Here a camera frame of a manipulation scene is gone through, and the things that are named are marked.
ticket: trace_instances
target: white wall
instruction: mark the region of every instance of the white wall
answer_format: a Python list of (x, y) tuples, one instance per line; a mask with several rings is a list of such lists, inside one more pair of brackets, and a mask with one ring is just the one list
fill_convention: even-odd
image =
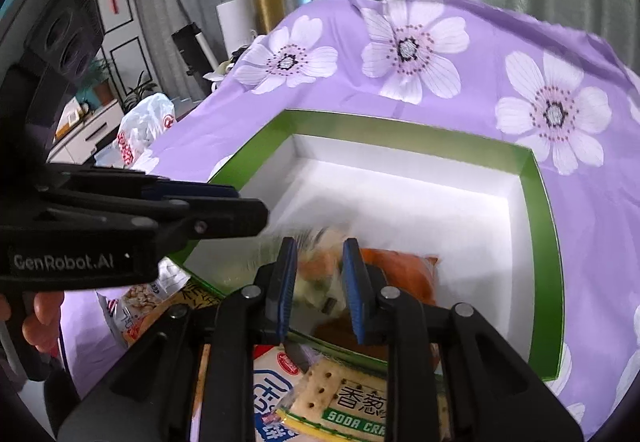
[(98, 58), (114, 61), (111, 80), (120, 99), (130, 93), (129, 87), (138, 82), (140, 72), (145, 78), (158, 81), (158, 76), (140, 28), (135, 0), (115, 0), (117, 14), (111, 0), (98, 0), (100, 16), (105, 29), (102, 48)]

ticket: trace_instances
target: box rim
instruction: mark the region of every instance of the box rim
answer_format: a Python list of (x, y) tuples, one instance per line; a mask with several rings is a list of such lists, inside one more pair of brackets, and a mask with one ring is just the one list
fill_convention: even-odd
[[(528, 362), (543, 380), (558, 377), (564, 339), (562, 259), (551, 203), (530, 149), (468, 132), (389, 117), (286, 109), (258, 130), (209, 182), (229, 184), (240, 190), (276, 149), (294, 134), (404, 149), (518, 175), (527, 206), (534, 262), (534, 314)], [(540, 201), (545, 205), (536, 205)], [(170, 256), (190, 274), (193, 273), (185, 264), (196, 244), (190, 242), (185, 249)], [(196, 277), (208, 289), (221, 294), (212, 284)], [(300, 332), (296, 334), (318, 343), (310, 336)], [(356, 352), (352, 354), (367, 358)]]

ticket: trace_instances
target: potted plant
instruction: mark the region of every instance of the potted plant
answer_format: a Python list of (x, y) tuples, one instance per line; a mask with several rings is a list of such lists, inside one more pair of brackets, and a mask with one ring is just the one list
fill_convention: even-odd
[(109, 85), (109, 67), (113, 61), (107, 59), (94, 59), (86, 70), (84, 77), (78, 86), (78, 92), (93, 90), (101, 105), (107, 105), (114, 100), (111, 86)]
[(146, 81), (143, 81), (143, 77), (145, 77), (145, 72), (142, 71), (140, 76), (138, 76), (138, 84), (135, 87), (127, 87), (129, 89), (129, 95), (124, 99), (124, 111), (129, 112), (132, 108), (134, 108), (142, 99), (146, 97), (147, 92), (151, 92), (154, 90), (158, 83), (154, 83), (154, 81), (149, 77)]

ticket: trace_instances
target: purple fabric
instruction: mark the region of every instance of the purple fabric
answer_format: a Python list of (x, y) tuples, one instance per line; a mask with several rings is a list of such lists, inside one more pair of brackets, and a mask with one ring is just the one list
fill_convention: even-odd
[[(376, 14), (393, 33), (388, 43)], [(291, 48), (296, 41), (298, 48)], [(377, 56), (381, 44), (390, 46), (389, 55)], [(629, 99), (638, 103), (633, 74), (610, 46), (476, 0), (315, 0), (258, 45), (219, 90), (156, 140), (153, 173), (206, 181), (285, 108), (393, 117), (523, 141), (540, 164), (564, 270), (566, 345), (561, 376), (550, 387), (585, 435), (593, 434), (640, 362), (634, 355), (640, 342), (640, 313), (634, 314), (640, 305), (640, 112)], [(393, 60), (409, 69), (397, 74), (396, 85)], [(542, 81), (535, 86), (540, 76), (544, 88)], [(562, 97), (549, 102), (556, 87)], [(73, 317), (92, 298), (69, 293), (63, 314), (63, 331), (75, 337), (65, 342), (81, 391), (119, 355), (99, 309)]]

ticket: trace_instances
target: finger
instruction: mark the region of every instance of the finger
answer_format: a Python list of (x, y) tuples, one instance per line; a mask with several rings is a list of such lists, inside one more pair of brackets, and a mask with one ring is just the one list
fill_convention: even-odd
[(38, 292), (33, 299), (33, 311), (38, 321), (49, 325), (56, 317), (59, 319), (60, 306), (64, 300), (64, 292)]
[(54, 346), (56, 346), (58, 344), (58, 337), (53, 337), (51, 338), (48, 342), (46, 343), (41, 343), (40, 345), (37, 345), (36, 348), (38, 349), (38, 352), (43, 353), (43, 354), (47, 354), (49, 353)]
[(34, 314), (31, 314), (22, 324), (22, 334), (30, 345), (46, 345), (52, 338), (58, 338), (59, 321), (60, 311), (55, 314), (48, 325), (43, 325)]
[(4, 296), (0, 294), (0, 321), (7, 321), (10, 317), (11, 307)]

